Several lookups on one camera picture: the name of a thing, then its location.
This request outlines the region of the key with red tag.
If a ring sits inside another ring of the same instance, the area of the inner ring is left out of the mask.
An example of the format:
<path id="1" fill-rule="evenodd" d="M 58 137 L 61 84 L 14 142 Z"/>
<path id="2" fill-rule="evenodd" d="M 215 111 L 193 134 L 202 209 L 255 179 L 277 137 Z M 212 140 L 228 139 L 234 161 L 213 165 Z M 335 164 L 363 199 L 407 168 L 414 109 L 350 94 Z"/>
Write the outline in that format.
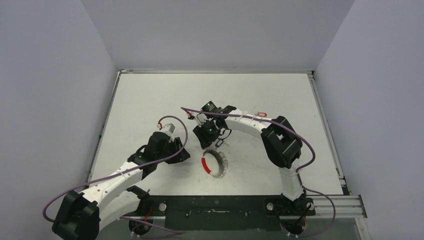
<path id="1" fill-rule="evenodd" d="M 257 117 L 263 117 L 263 118 L 266 118 L 268 116 L 266 112 L 257 112 L 255 115 Z"/>

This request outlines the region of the metal keyring organizer red handle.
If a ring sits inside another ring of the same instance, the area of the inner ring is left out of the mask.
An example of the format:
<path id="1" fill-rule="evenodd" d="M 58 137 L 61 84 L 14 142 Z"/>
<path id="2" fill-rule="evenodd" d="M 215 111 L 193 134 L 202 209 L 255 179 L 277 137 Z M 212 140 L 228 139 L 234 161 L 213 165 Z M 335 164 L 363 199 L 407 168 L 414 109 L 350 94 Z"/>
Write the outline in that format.
<path id="1" fill-rule="evenodd" d="M 201 164 L 204 171 L 214 179 L 223 178 L 228 170 L 228 160 L 223 152 L 215 148 L 206 149 L 202 153 Z"/>

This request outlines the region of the key with black tag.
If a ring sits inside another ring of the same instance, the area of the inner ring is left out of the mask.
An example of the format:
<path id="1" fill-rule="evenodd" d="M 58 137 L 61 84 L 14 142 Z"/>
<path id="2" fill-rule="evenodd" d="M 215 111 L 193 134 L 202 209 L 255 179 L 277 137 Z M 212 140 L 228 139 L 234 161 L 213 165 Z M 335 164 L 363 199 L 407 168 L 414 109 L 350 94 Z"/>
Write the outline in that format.
<path id="1" fill-rule="evenodd" d="M 215 147 L 219 148 L 222 145 L 224 146 L 230 146 L 224 139 L 218 139 L 217 142 L 215 143 Z"/>

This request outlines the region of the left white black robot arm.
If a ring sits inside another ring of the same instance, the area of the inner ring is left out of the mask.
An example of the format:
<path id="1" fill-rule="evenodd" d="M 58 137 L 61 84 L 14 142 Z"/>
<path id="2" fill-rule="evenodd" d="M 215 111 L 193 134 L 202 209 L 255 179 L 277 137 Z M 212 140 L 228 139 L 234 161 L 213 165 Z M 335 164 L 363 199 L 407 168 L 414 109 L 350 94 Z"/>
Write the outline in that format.
<path id="1" fill-rule="evenodd" d="M 159 163 L 176 164 L 190 157 L 179 137 L 154 132 L 110 176 L 81 192 L 69 191 L 53 220 L 52 232 L 64 240 L 94 240 L 102 228 L 128 213 L 148 214 L 153 209 L 150 195 L 136 183 Z"/>

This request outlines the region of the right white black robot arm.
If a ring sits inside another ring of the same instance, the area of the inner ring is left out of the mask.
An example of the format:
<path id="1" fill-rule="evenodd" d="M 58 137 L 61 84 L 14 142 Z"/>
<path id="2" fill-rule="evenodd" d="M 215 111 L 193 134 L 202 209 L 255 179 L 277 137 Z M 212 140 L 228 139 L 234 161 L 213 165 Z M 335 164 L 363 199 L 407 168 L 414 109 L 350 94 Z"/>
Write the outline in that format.
<path id="1" fill-rule="evenodd" d="M 193 129 L 202 149 L 219 146 L 225 131 L 239 131 L 260 139 L 268 159 L 279 168 L 282 182 L 282 207 L 290 215 L 311 210 L 306 190 L 298 173 L 302 138 L 283 116 L 276 118 L 248 114 L 234 106 L 217 107 L 212 101 L 201 110 L 188 109 L 189 119 L 195 120 Z"/>

